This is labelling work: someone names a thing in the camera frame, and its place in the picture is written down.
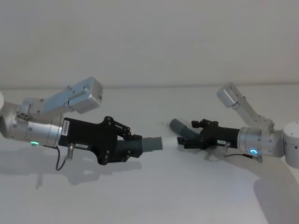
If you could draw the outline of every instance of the sticker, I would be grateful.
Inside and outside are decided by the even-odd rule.
[[[88,148],[87,145],[82,145],[82,144],[76,144],[75,147],[79,147],[79,148]]]
[[[217,140],[218,144],[226,145],[226,141]]]
[[[64,125],[62,126],[61,135],[67,136],[67,133],[69,132],[69,126],[70,126],[70,121],[64,120]]]

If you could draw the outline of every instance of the cable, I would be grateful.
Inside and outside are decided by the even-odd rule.
[[[242,155],[243,156],[243,154],[230,154],[230,155],[224,155],[224,157],[230,157],[230,156],[233,156],[233,155]]]
[[[224,155],[224,157],[230,157],[230,156],[233,156],[233,155],[241,155],[241,156],[247,157],[249,159],[253,159],[253,156],[248,155],[248,154],[229,154],[229,155]]]
[[[61,166],[58,168],[59,160],[60,160],[60,150],[59,150],[58,146],[56,146],[55,149],[57,149],[57,151],[58,151],[58,157],[57,157],[57,163],[56,163],[56,170],[59,171],[59,170],[62,169],[62,167],[64,167],[64,164],[66,162],[66,157],[64,158],[64,161],[62,162]]]

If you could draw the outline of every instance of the blue led light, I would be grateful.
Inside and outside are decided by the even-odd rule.
[[[257,154],[257,151],[255,149],[251,149],[250,151],[252,154]]]

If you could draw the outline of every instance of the green led light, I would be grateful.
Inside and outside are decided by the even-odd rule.
[[[31,144],[32,146],[38,146],[38,145],[39,145],[39,143],[38,143],[37,141],[32,141],[30,144]]]

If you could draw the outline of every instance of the black cable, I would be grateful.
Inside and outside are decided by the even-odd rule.
[[[60,150],[59,150],[58,146],[56,146],[55,149],[57,149],[57,151],[58,151],[58,157],[57,157],[57,163],[56,163],[56,170],[59,171],[59,170],[62,169],[62,167],[64,167],[66,159],[64,159],[64,161],[62,162],[61,166],[58,168],[59,160],[60,160]]]
[[[248,155],[248,154],[230,154],[230,155],[224,155],[224,157],[230,157],[230,156],[233,156],[233,155],[241,155],[241,156],[247,157],[249,159],[253,158],[252,155]]]
[[[44,146],[44,147],[57,149],[57,151],[58,151],[58,158],[57,158],[57,163],[56,163],[56,170],[57,171],[61,170],[62,167],[64,167],[64,164],[66,162],[66,157],[64,158],[64,161],[62,162],[61,166],[58,168],[58,164],[59,164],[59,160],[60,160],[60,150],[59,150],[58,146],[56,146],[56,147]]]
[[[243,156],[243,154],[230,154],[230,155],[224,155],[224,157],[230,157],[230,156],[233,156],[233,155],[242,155]]]

